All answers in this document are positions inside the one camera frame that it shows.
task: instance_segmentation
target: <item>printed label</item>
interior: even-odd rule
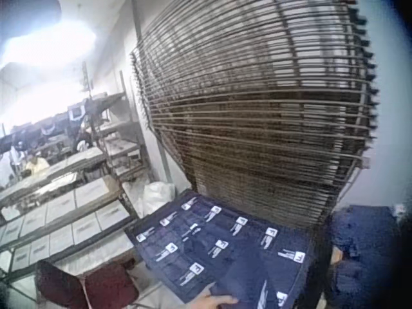
[[[294,261],[298,263],[303,263],[304,257],[306,256],[305,253],[296,251]]]
[[[211,211],[205,216],[206,222],[209,222],[211,219],[215,217],[219,212],[221,211],[221,208],[218,206],[213,206]]]
[[[233,227],[230,229],[230,231],[232,232],[233,236],[236,236],[240,230],[242,229],[242,227],[247,223],[247,219],[244,217],[238,217],[236,220],[236,223],[233,225]]]
[[[198,263],[193,263],[193,265],[189,269],[196,275],[199,275],[205,268]]]
[[[296,263],[303,263],[304,257],[306,256],[304,252],[292,251],[287,249],[282,249],[282,251],[278,252],[277,255],[281,256],[282,258],[291,259]]]
[[[227,241],[223,240],[217,240],[217,242],[214,244],[213,248],[209,250],[207,253],[208,255],[212,256],[212,259],[214,259],[216,256],[219,255],[219,253],[224,250],[229,243]]]
[[[182,209],[185,210],[185,211],[189,210],[193,206],[195,201],[196,201],[196,198],[192,198],[190,201],[188,201],[188,202],[186,202],[182,205]]]
[[[212,212],[218,214],[221,211],[221,208],[218,206],[213,206],[211,209]]]
[[[273,237],[265,235],[265,237],[262,239],[260,245],[263,246],[264,250],[266,250],[267,248],[269,248],[272,240],[273,240]]]
[[[141,243],[143,240],[146,240],[146,236],[139,234],[138,236],[136,236],[136,239],[139,243]]]
[[[138,236],[136,236],[136,239],[139,243],[141,243],[142,241],[146,240],[146,238],[149,237],[154,232],[155,232],[155,228],[151,227],[147,231],[145,231],[145,232],[139,234]]]
[[[282,307],[285,304],[286,298],[288,298],[288,294],[278,292],[276,293],[276,297],[279,307]]]
[[[174,219],[174,217],[177,216],[177,212],[172,212],[170,215],[168,215],[166,218],[160,220],[160,224],[163,225],[164,227],[169,225],[169,223]]]
[[[166,250],[170,253],[173,253],[174,251],[178,250],[178,246],[176,246],[174,243],[170,243],[166,246]]]
[[[229,243],[227,241],[223,241],[223,240],[220,240],[220,239],[216,242],[216,246],[219,247],[222,250],[225,249],[228,244]]]
[[[199,275],[201,272],[203,272],[205,268],[201,266],[199,263],[193,263],[192,266],[190,266],[189,271],[186,272],[181,278],[180,281],[182,281],[179,285],[183,286],[186,285],[191,279],[193,279],[196,275]]]
[[[189,230],[184,232],[182,237],[184,238],[183,241],[186,241],[188,239],[187,235],[189,235],[189,233],[194,230],[196,227],[198,226],[197,223],[193,223],[191,227],[189,227]]]
[[[156,259],[156,262],[163,260],[169,254],[172,254],[176,250],[178,250],[178,246],[176,246],[174,243],[168,244],[164,250],[162,250],[160,253],[157,253],[156,256],[158,256],[158,258]]]
[[[187,272],[183,277],[180,278],[180,281],[183,280],[183,282],[180,283],[180,286],[186,285],[195,276],[196,274],[194,272]]]
[[[266,230],[266,235],[272,236],[272,237],[276,237],[277,235],[277,230],[276,229],[272,229],[271,227],[268,227]]]
[[[236,222],[239,223],[240,225],[245,225],[245,224],[247,223],[247,219],[244,218],[244,217],[239,217],[239,218],[236,220]]]
[[[257,303],[257,309],[266,308],[266,299],[268,297],[268,290],[266,289],[267,280],[263,283],[262,291],[260,292],[259,302]]]
[[[166,218],[160,220],[160,224],[163,225],[164,227],[169,225],[169,223],[170,221]]]
[[[277,230],[273,229],[271,227],[268,227],[265,233],[265,237],[262,239],[260,245],[263,246],[263,249],[266,250],[269,248],[270,244],[272,243],[272,240],[276,237],[277,235]]]

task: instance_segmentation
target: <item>white wall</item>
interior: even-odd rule
[[[364,170],[339,206],[412,202],[412,48],[397,15],[383,0],[358,1],[377,63],[380,89],[377,140]]]
[[[137,0],[138,15],[142,31],[147,25],[159,14],[171,0]],[[133,19],[133,7],[131,0],[127,0],[120,11],[120,17],[115,25],[108,43],[106,44],[102,56],[98,62],[98,69],[93,76],[93,83],[97,92],[105,91],[108,94],[118,93],[122,91],[120,83],[119,71],[122,70],[126,84],[126,93],[129,101],[136,101],[137,115],[133,115],[138,119],[142,128],[142,139],[149,153],[154,177],[157,180],[167,182],[165,166],[162,163],[161,153],[156,141],[156,137],[152,132],[146,129],[147,124],[143,109],[140,105],[139,94],[136,93],[135,80],[132,74],[130,53],[136,46],[137,36]],[[166,154],[167,163],[170,170],[172,182],[176,185],[178,191],[183,191],[190,186],[185,175],[174,162],[174,160]]]

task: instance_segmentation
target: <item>blue cloth pile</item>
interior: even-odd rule
[[[344,259],[330,269],[329,303],[337,308],[375,308],[398,258],[399,232],[391,209],[351,205],[333,214],[330,234]]]
[[[126,229],[146,265],[183,302],[216,282],[233,309],[293,308],[317,261],[312,235],[186,191]]]

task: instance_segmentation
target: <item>blue sheet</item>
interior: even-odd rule
[[[291,308],[304,292],[315,259],[309,233],[254,218],[193,191],[126,234],[148,267],[185,303],[207,284],[219,282],[254,248],[279,307]]]

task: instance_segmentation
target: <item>ceiling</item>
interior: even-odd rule
[[[16,90],[58,80],[77,82],[82,79],[82,61],[86,61],[89,76],[93,76],[100,54],[117,22],[124,2],[125,0],[60,0],[62,20],[81,21],[95,33],[97,39],[94,50],[84,59],[54,70],[11,63],[1,70],[0,79]]]

